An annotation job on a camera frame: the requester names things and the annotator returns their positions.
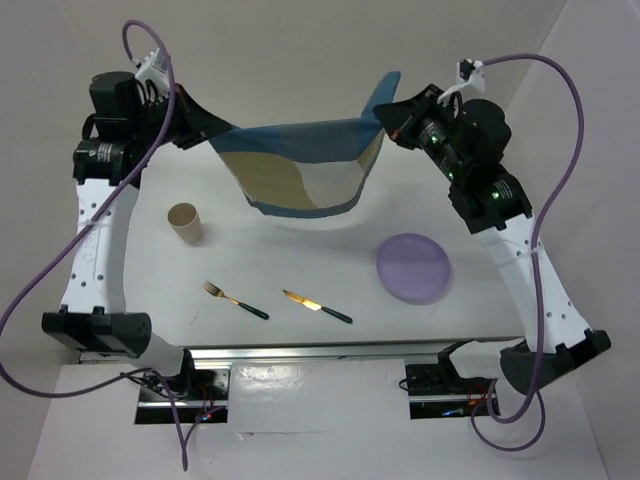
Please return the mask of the blue beige white placemat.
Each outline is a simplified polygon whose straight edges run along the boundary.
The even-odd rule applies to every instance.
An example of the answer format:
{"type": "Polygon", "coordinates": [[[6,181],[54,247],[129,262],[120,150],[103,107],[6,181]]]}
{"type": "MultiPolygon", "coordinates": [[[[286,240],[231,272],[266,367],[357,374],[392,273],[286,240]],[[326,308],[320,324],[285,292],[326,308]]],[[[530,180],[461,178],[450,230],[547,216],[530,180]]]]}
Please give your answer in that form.
{"type": "Polygon", "coordinates": [[[265,216],[320,219],[359,202],[385,132],[374,108],[393,101],[401,73],[379,81],[359,116],[233,127],[209,140],[248,204],[265,216]]]}

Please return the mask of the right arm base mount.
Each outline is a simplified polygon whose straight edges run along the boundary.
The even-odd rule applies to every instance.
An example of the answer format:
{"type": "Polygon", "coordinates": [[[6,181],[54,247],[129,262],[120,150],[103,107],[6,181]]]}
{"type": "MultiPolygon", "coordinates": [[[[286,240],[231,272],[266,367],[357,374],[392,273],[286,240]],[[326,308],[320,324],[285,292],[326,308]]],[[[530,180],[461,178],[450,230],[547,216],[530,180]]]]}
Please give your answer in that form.
{"type": "Polygon", "coordinates": [[[442,362],[407,364],[398,387],[408,395],[412,420],[488,416],[486,401],[491,381],[460,378],[442,362]]]}

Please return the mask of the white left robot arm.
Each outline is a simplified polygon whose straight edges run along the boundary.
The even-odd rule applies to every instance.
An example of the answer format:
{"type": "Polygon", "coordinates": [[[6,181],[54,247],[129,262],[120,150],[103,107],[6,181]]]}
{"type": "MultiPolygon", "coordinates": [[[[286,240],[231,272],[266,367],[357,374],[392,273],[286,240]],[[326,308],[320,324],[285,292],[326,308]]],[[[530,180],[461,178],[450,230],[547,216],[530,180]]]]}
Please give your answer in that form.
{"type": "Polygon", "coordinates": [[[124,293],[129,225],[141,175],[153,152],[172,143],[186,150],[230,131],[166,73],[107,72],[89,87],[94,106],[73,153],[78,241],[59,308],[42,329],[80,353],[124,357],[162,375],[176,399],[196,390],[191,355],[152,331],[148,314],[130,312],[124,293]]]}

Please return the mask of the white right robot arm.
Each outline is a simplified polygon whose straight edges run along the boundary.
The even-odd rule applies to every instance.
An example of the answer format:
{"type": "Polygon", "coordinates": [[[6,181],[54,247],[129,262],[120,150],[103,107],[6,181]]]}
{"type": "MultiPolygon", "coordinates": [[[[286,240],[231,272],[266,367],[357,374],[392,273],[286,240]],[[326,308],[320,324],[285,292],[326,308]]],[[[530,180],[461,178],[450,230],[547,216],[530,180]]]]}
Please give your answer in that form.
{"type": "Polygon", "coordinates": [[[441,100],[429,85],[374,115],[398,146],[421,149],[450,183],[448,197],[470,234],[489,253],[518,310],[524,337],[468,341],[445,350],[436,379],[448,392],[471,378],[504,379],[521,394],[543,388],[603,354],[611,339],[577,311],[541,240],[520,182],[502,166],[511,139],[505,113],[486,99],[441,100]]]}

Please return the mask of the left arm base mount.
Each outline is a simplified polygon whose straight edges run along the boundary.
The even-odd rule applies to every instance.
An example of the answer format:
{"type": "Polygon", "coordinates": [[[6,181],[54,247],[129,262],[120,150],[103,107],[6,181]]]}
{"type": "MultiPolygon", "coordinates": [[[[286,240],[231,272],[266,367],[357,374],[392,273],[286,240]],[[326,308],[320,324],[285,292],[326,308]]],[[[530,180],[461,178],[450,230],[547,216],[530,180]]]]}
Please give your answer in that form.
{"type": "MultiPolygon", "coordinates": [[[[180,423],[226,423],[230,380],[231,369],[228,365],[194,369],[189,384],[181,384],[176,378],[168,379],[180,423]]],[[[135,373],[130,381],[138,390],[135,425],[168,425],[174,422],[169,394],[155,375],[150,372],[135,373]]]]}

